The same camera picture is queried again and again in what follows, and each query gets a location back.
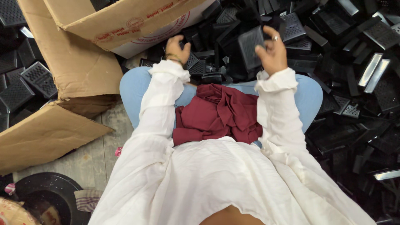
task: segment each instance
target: sleeve cuff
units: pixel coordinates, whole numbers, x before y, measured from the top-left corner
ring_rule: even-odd
[[[177,76],[182,82],[190,82],[189,71],[184,70],[182,66],[171,60],[161,60],[160,63],[154,64],[153,68],[149,70],[149,73],[151,75],[155,73],[168,73]]]
[[[254,89],[256,91],[263,90],[264,92],[278,92],[287,89],[294,89],[296,91],[298,83],[295,74],[295,71],[288,67],[274,73],[268,80],[259,79]]]

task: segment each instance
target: white kurta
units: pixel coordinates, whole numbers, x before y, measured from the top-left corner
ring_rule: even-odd
[[[231,137],[173,148],[174,103],[190,75],[170,60],[149,73],[139,126],[89,225],[198,225],[229,205],[266,225],[375,224],[306,150],[292,69],[255,85],[262,149]]]

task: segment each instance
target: light blue jeans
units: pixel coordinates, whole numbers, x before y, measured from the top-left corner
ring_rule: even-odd
[[[151,67],[136,67],[128,71],[121,80],[120,93],[126,113],[133,128],[139,125],[139,112],[142,98],[147,88],[149,87],[151,75],[148,70]],[[300,112],[300,120],[303,123],[303,133],[308,129],[317,115],[322,104],[322,89],[321,86],[308,76],[296,74],[297,92],[294,95],[297,109]],[[254,90],[255,81],[230,84],[228,87],[236,88],[245,94],[258,93]],[[184,84],[184,91],[181,96],[175,101],[175,108],[178,106],[186,106],[196,95],[196,87]]]

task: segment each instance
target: bracelet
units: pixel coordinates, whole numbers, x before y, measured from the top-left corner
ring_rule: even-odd
[[[182,67],[184,66],[184,64],[182,63],[182,60],[181,60],[176,54],[167,53],[167,54],[165,54],[164,59],[167,60],[167,57],[168,57],[168,56],[173,56],[173,57],[175,57],[176,59],[170,58],[169,60],[176,61],[176,62],[180,63],[180,65],[181,65]]]

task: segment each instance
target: red fabric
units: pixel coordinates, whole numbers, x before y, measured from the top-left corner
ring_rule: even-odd
[[[190,104],[176,108],[175,146],[224,136],[248,144],[256,141],[262,135],[257,98],[218,84],[198,86]]]

